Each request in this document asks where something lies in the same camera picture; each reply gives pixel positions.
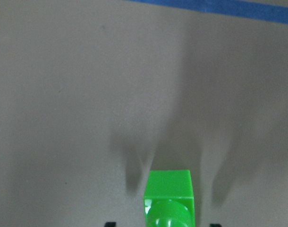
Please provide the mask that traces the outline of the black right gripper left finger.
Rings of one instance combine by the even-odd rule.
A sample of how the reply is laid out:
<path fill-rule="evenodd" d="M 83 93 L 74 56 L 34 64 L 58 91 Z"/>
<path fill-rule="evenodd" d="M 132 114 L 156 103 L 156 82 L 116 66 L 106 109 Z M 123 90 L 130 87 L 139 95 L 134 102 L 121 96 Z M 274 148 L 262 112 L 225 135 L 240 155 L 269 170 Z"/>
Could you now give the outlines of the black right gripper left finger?
<path fill-rule="evenodd" d="M 116 222 L 106 222 L 104 227 L 116 227 Z"/>

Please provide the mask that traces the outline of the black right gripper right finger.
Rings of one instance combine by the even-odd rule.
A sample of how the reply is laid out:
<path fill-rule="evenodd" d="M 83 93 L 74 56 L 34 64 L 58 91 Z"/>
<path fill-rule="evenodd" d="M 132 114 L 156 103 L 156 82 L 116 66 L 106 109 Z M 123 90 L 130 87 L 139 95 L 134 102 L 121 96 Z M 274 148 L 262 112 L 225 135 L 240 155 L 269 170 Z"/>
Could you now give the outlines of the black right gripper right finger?
<path fill-rule="evenodd" d="M 218 223 L 211 223 L 209 227 L 222 227 L 222 225 Z"/>

